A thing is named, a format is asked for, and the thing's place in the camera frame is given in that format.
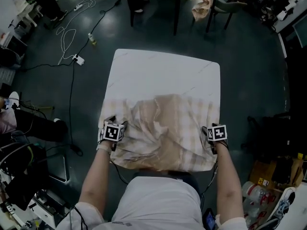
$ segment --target white cable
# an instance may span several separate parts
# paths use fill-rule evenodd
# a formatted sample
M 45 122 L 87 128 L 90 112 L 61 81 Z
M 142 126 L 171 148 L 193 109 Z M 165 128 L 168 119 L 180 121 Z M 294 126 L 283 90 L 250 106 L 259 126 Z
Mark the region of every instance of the white cable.
M 62 35 L 61 35 L 61 50 L 62 50 L 62 52 L 63 52 L 63 55 L 62 55 L 61 59 L 60 59 L 59 62 L 58 62 L 58 65 L 61 63 L 61 61 L 62 61 L 63 59 L 69 59 L 70 57 L 73 57 L 73 56 L 74 56 L 74 55 L 71 55 L 71 56 L 69 56 L 69 57 L 65 57 L 65 53 L 66 53 L 66 51 L 69 49 L 69 47 L 71 46 L 71 44 L 72 44 L 72 42 L 73 42 L 73 40 L 74 40 L 74 38 L 75 38 L 75 35 L 76 35 L 76 33 L 77 33 L 77 30 L 76 30 L 76 29 L 69 29 L 69 30 L 66 31 L 67 27 L 68 27 L 69 24 L 72 22 L 72 20 L 73 20 L 74 18 L 76 18 L 79 14 L 81 14 L 81 13 L 84 12 L 84 11 L 86 11 L 87 9 L 93 8 L 93 7 L 96 5 L 96 1 L 95 1 L 95 0 L 83 0 L 82 2 L 78 3 L 77 6 L 79 6 L 79 5 L 81 5 L 81 4 L 82 4 L 82 5 L 87 4 L 88 6 L 87 6 L 84 10 L 79 11 L 75 16 L 73 16 L 73 18 L 68 22 L 68 24 L 67 24 L 65 27 L 60 26 L 60 27 L 57 29 L 56 35 L 62 34 Z M 66 47 L 65 47 L 65 36 L 66 36 L 66 34 L 67 34 L 68 32 L 70 32 L 70 31 L 74 31 L 74 33 L 73 33 L 71 42 L 69 43 L 68 47 L 66 48 Z

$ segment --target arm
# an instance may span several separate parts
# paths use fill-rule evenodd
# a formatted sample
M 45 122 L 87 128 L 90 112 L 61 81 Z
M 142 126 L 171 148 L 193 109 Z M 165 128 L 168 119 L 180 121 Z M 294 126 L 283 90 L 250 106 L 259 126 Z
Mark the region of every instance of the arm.
M 112 142 L 103 141 L 101 145 L 109 147 Z M 106 206 L 110 155 L 103 149 L 98 149 L 94 162 L 83 182 L 79 202 L 89 203 L 95 206 L 103 215 Z
M 220 223 L 229 219 L 244 217 L 241 183 L 232 163 L 228 149 L 221 143 L 215 143 L 217 151 L 217 212 Z

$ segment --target chair leg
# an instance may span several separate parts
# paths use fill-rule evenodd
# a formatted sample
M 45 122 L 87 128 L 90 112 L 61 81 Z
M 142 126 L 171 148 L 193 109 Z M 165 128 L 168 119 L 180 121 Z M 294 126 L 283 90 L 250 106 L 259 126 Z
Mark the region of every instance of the chair leg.
M 195 24 L 195 18 L 193 17 L 193 20 L 192 20 L 192 24 L 191 24 L 191 26 L 190 26 L 190 33 L 191 33 L 191 31 L 192 31 L 192 27 L 194 26 L 194 24 Z
M 130 10 L 130 25 L 133 27 L 134 11 Z
M 227 29 L 227 26 L 228 26 L 228 24 L 229 24 L 229 22 L 230 22 L 231 16 L 232 16 L 232 13 L 230 13 L 229 16 L 228 16 L 226 25 L 224 26 L 224 29 L 225 29 L 225 30 Z
M 210 23 L 211 23 L 211 20 L 212 20 L 212 15 L 214 13 L 214 7 L 215 7 L 215 0 L 213 0 L 213 2 L 212 2 L 211 11 L 210 11 L 210 15 L 209 15 L 209 20 L 208 20 L 207 28 L 206 28 L 206 33 L 209 31 Z
M 180 11 L 180 0 L 176 0 L 175 1 L 174 36 L 176 36 L 177 34 L 179 11 Z

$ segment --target dark floor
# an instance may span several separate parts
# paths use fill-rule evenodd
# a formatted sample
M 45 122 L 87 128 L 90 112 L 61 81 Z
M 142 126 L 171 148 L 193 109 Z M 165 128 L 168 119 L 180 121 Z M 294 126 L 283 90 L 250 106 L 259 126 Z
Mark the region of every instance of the dark floor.
M 62 8 L 71 10 L 82 0 L 59 0 Z M 94 8 L 76 17 L 70 28 L 77 34 L 67 56 L 80 50 L 87 34 L 101 18 L 100 10 L 107 10 L 116 0 L 97 0 Z M 135 18 L 130 27 L 130 12 L 127 0 L 109 11 L 94 31 L 97 45 L 87 45 L 80 54 L 85 59 L 83 66 L 75 68 L 75 82 L 71 99 L 71 122 L 74 143 L 84 151 L 78 157 L 67 149 L 70 181 L 66 185 L 54 183 L 54 188 L 65 200 L 75 203 L 83 180 L 96 153 L 97 125 L 104 100 L 106 84 L 113 55 L 118 48 L 144 49 L 185 55 L 215 61 L 221 69 L 221 115 L 220 122 L 227 125 L 229 147 L 241 182 L 248 178 L 252 157 L 240 149 L 248 133 L 247 116 L 273 115 L 285 110 L 284 70 L 285 62 L 277 34 L 260 21 L 242 11 L 234 14 L 228 29 L 223 29 L 227 15 L 218 14 L 209 33 L 204 36 L 208 18 L 196 23 L 191 33 L 191 2 L 181 0 L 177 36 L 173 36 L 173 12 L 175 0 L 151 0 L 145 13 Z M 71 13 L 63 25 L 72 18 Z M 28 41 L 28 51 L 23 68 L 38 64 L 55 65 L 61 57 L 60 37 L 55 30 L 48 31 L 39 22 Z M 72 66 L 40 67 L 27 73 L 18 73 L 13 83 L 15 91 L 23 92 L 24 100 L 39 105 L 54 105 L 49 118 L 58 117 L 69 123 L 69 96 Z M 43 143 L 52 147 L 53 143 Z M 50 162 L 50 170 L 62 172 L 59 161 Z M 133 171 L 120 169 L 130 179 Z M 196 173 L 201 190 L 209 182 L 212 172 Z M 124 193 L 125 185 L 111 166 L 109 197 L 106 219 L 115 212 Z M 216 182 L 205 195 L 204 209 L 216 206 Z

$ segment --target white t-shirt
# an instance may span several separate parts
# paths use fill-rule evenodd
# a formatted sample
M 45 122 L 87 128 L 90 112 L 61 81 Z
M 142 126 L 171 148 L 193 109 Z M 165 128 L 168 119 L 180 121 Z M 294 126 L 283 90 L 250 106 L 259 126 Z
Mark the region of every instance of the white t-shirt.
M 136 177 L 127 186 L 112 221 L 105 223 L 88 203 L 76 204 L 88 230 L 203 230 L 200 197 L 183 181 L 164 177 Z M 81 217 L 71 211 L 57 230 L 80 230 Z M 225 222 L 220 229 L 247 230 L 244 218 Z

